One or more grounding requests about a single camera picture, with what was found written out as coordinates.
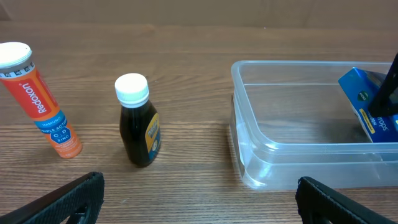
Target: ribbed white cap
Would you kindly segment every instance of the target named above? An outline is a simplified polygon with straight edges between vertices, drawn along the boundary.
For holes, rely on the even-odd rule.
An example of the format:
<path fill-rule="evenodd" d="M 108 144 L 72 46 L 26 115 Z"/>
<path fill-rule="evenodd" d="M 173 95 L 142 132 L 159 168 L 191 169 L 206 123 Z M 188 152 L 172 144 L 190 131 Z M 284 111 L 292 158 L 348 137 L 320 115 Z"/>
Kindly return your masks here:
<path fill-rule="evenodd" d="M 122 106 L 138 108 L 149 99 L 147 79 L 137 73 L 129 73 L 120 76 L 114 83 L 116 95 Z"/>
<path fill-rule="evenodd" d="M 0 68 L 12 68 L 22 64 L 32 55 L 27 44 L 8 42 L 0 44 Z"/>

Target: blue label band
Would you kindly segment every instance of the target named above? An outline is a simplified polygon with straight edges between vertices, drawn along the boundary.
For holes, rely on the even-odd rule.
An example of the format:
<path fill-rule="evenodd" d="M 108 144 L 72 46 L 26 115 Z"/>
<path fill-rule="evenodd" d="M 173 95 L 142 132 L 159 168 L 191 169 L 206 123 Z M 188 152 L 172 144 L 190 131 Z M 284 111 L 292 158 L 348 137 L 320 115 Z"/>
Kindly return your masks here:
<path fill-rule="evenodd" d="M 68 124 L 68 121 L 62 110 L 60 110 L 53 118 L 45 121 L 35 121 L 35 124 L 42 133 L 51 134 L 63 129 Z"/>

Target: bottle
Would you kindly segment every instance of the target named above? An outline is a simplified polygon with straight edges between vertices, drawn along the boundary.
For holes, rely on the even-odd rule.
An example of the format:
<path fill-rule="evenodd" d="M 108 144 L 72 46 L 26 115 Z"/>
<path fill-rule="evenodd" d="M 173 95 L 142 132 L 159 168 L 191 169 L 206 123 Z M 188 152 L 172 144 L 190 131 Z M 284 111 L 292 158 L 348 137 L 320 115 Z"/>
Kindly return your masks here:
<path fill-rule="evenodd" d="M 121 108 L 120 135 L 130 161 L 146 167 L 160 148 L 159 115 L 149 101 L 148 82 L 143 75 L 125 74 L 115 84 Z"/>
<path fill-rule="evenodd" d="M 62 158 L 82 149 L 79 138 L 36 69 L 26 44 L 0 44 L 0 81 Z"/>

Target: bottle cap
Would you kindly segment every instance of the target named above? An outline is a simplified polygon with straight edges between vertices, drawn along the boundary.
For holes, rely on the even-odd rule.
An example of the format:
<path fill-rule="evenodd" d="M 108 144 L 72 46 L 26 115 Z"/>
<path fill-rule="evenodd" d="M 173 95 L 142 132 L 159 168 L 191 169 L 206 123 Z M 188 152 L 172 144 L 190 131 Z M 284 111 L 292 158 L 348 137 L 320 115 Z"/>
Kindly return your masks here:
<path fill-rule="evenodd" d="M 0 44 L 0 69 L 12 68 L 26 62 L 32 55 L 32 50 L 27 44 L 7 42 Z"/>
<path fill-rule="evenodd" d="M 149 99 L 147 79 L 137 73 L 120 76 L 114 83 L 116 96 L 122 106 L 137 108 L 144 105 Z"/>

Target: pooxon text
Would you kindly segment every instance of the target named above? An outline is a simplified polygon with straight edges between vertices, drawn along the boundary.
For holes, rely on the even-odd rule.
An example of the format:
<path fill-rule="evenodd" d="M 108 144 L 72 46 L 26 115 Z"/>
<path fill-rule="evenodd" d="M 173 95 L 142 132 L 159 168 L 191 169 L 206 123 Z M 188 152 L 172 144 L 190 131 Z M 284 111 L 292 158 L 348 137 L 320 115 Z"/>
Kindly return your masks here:
<path fill-rule="evenodd" d="M 32 103 L 37 106 L 39 113 L 44 113 L 47 110 L 45 109 L 42 102 L 39 100 L 39 97 L 36 96 L 35 91 L 30 87 L 28 83 L 23 84 L 22 87 L 25 89 L 26 93 L 29 95 Z"/>

